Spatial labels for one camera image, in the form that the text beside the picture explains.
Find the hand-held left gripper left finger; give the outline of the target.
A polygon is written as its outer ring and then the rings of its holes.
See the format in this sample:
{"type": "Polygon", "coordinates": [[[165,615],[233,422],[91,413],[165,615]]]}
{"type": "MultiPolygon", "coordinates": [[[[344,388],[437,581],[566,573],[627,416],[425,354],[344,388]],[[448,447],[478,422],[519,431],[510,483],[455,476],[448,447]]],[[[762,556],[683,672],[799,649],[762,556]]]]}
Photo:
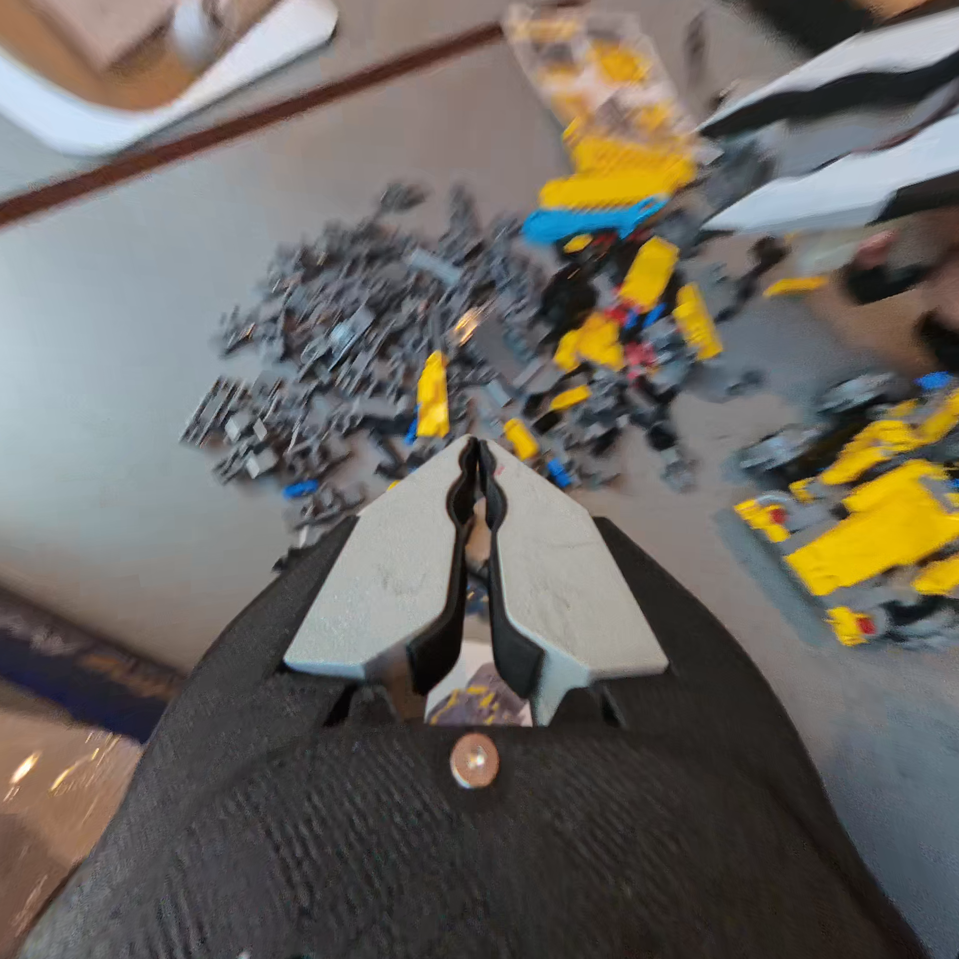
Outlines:
{"type": "Polygon", "coordinates": [[[283,662],[373,683],[404,673],[426,695],[462,647],[479,442],[455,441],[358,516],[283,662]]]}

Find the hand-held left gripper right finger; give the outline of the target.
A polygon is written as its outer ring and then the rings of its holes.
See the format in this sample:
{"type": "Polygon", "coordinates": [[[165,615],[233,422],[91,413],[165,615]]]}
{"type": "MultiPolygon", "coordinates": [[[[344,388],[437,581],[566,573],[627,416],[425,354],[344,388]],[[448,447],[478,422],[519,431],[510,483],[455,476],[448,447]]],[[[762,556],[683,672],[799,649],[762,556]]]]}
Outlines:
{"type": "Polygon", "coordinates": [[[572,690],[658,676],[668,658],[591,514],[497,443],[479,444],[498,673],[550,724],[572,690]]]}

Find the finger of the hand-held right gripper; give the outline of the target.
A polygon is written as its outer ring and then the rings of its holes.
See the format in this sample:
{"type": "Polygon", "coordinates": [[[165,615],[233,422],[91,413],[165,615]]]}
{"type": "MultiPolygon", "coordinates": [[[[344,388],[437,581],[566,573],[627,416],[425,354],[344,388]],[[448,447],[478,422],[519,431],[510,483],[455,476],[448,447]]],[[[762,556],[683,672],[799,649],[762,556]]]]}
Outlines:
{"type": "Polygon", "coordinates": [[[708,234],[864,228],[958,203],[958,114],[879,126],[842,116],[783,143],[779,175],[703,223],[708,234]]]}
{"type": "Polygon", "coordinates": [[[699,125],[716,139],[787,121],[918,102],[958,76],[958,10],[861,32],[699,125]]]}

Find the person's right hand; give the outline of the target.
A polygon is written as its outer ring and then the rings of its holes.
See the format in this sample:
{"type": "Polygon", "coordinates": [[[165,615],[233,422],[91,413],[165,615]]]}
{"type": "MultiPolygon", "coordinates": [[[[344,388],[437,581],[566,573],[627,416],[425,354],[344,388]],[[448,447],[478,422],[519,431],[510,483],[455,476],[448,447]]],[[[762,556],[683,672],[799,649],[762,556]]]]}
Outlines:
{"type": "Polygon", "coordinates": [[[857,247],[848,266],[854,262],[866,269],[884,263],[891,267],[935,264],[952,255],[958,259],[957,206],[917,214],[905,222],[905,230],[872,234],[857,247]]]}

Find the building instruction booklet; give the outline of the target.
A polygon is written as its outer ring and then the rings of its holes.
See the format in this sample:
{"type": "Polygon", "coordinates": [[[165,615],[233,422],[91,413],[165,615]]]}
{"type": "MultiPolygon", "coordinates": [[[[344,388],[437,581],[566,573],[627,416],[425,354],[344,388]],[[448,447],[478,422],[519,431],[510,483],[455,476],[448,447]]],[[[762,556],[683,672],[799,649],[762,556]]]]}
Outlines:
{"type": "Polygon", "coordinates": [[[530,704],[500,677],[491,645],[478,641],[463,641],[453,670],[427,697],[424,722],[451,727],[533,725],[530,704]]]}

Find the wide yellow holed beam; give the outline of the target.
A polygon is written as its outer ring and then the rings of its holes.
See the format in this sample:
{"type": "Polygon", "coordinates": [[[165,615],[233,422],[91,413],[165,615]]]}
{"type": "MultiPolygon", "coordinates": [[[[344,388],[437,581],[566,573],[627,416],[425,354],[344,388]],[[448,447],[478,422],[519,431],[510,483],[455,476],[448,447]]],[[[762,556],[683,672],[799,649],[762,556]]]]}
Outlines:
{"type": "Polygon", "coordinates": [[[694,283],[683,285],[676,294],[672,311],[674,323],[698,362],[717,359],[724,347],[713,317],[694,283]]]}

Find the yellow curved panel brick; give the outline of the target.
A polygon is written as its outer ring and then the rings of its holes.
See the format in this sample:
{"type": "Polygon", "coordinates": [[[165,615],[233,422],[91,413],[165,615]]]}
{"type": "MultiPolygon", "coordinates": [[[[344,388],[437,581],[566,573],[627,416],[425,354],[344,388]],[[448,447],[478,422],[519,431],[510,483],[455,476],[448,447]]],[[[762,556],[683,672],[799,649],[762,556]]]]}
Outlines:
{"type": "Polygon", "coordinates": [[[430,353],[416,388],[417,438],[445,438],[450,430],[447,363],[442,350],[430,353]]]}

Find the yellow flat panel brick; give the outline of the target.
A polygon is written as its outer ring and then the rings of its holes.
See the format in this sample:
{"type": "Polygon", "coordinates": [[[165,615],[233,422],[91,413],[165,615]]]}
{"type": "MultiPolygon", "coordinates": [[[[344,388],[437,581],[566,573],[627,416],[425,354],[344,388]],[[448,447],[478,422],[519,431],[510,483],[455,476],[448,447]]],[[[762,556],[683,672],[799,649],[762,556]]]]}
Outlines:
{"type": "Polygon", "coordinates": [[[680,248],[657,236],[651,237],[636,253],[622,282],[618,298],[632,309],[646,314],[656,306],[680,259],[680,248]]]}

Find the long yellow panel brick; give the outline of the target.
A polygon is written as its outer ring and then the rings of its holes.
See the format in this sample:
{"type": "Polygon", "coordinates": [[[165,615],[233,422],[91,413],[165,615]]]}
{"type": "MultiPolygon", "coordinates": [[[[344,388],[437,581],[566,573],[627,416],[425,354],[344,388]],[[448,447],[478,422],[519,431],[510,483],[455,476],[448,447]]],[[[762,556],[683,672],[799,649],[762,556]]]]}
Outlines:
{"type": "Polygon", "coordinates": [[[538,196],[542,209],[624,208],[648,199],[670,198],[696,179],[682,171],[620,174],[574,174],[545,183],[538,196]]]}

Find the yellow toy vehicle model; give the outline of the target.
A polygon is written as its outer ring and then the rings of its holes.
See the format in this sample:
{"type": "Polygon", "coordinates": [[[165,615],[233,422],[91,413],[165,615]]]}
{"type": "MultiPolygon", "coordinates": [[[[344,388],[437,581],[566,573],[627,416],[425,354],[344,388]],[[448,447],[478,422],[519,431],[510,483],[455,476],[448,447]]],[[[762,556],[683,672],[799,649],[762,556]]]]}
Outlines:
{"type": "Polygon", "coordinates": [[[957,643],[958,388],[864,373],[742,448],[735,513],[846,647],[957,643]]]}

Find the heap of yellow ribbed bricks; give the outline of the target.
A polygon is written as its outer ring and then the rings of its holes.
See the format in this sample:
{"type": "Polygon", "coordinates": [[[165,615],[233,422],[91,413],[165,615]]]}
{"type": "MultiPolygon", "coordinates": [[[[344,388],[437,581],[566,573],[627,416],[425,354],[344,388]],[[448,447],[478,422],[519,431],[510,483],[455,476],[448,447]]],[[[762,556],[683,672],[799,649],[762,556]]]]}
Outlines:
{"type": "Polygon", "coordinates": [[[594,312],[560,338],[553,362],[566,372],[583,364],[620,371],[626,361],[619,334],[616,318],[605,312],[594,312]]]}

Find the blue brick separator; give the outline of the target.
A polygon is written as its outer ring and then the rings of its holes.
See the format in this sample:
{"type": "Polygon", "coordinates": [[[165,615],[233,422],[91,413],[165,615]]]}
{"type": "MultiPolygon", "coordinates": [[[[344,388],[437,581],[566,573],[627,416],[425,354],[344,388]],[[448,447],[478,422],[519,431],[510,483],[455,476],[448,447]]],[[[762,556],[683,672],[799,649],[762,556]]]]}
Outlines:
{"type": "Polygon", "coordinates": [[[660,214],[668,203],[668,197],[654,196],[629,206],[540,208],[524,219],[521,235],[527,242],[538,245],[556,244],[580,234],[604,232],[613,232],[618,238],[625,239],[660,214]]]}

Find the black toy wheel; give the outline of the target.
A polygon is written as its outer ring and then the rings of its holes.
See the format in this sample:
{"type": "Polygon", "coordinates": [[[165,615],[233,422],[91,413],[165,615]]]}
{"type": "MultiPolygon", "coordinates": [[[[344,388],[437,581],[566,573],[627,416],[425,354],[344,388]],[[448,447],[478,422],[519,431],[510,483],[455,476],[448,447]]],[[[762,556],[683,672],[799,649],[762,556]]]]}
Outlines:
{"type": "Polygon", "coordinates": [[[589,270],[569,263],[546,283],[540,300],[539,316],[561,336],[580,326],[593,312],[597,292],[589,270]]]}

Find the yellow sticker sheet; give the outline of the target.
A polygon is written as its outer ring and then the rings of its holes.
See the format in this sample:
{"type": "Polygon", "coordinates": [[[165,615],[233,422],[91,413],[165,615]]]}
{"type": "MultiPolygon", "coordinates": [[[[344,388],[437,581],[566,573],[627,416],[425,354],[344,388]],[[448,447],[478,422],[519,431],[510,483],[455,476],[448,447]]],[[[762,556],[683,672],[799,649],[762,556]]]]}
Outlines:
{"type": "Polygon", "coordinates": [[[500,25],[522,73],[570,136],[699,149],[695,124],[636,15],[512,4],[500,25]]]}

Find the yellow beam frame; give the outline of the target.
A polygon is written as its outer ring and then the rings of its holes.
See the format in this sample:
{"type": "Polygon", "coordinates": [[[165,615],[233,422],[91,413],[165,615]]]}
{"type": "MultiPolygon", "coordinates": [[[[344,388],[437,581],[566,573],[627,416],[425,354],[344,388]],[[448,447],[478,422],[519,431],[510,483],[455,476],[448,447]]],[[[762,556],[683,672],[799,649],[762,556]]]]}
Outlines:
{"type": "Polygon", "coordinates": [[[698,163],[682,142],[646,143],[599,135],[588,127],[569,124],[562,143],[578,174],[646,172],[674,174],[684,182],[695,179],[698,163]]]}

